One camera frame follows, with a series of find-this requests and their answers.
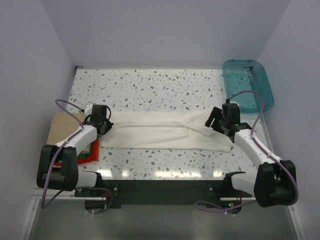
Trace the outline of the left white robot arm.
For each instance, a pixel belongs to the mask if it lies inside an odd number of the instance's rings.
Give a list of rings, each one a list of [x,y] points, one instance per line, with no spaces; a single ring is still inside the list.
[[[92,196],[99,196],[104,190],[101,175],[79,171],[78,155],[112,129],[110,118],[111,110],[107,105],[94,104],[73,134],[54,145],[44,145],[40,152],[37,186],[60,191],[85,188]]]

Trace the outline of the white t shirt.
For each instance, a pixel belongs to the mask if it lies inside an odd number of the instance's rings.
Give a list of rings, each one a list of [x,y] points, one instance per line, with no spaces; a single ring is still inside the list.
[[[205,127],[210,110],[117,111],[112,129],[100,139],[103,148],[206,150],[229,152],[232,142]]]

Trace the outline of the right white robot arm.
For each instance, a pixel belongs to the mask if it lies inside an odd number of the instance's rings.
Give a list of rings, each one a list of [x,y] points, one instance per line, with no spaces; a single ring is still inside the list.
[[[257,169],[254,177],[242,171],[226,174],[222,189],[227,196],[233,197],[242,191],[255,197],[263,208],[297,202],[299,190],[294,163],[270,151],[256,137],[253,127],[241,122],[237,104],[227,102],[221,108],[214,107],[205,126],[227,136]]]

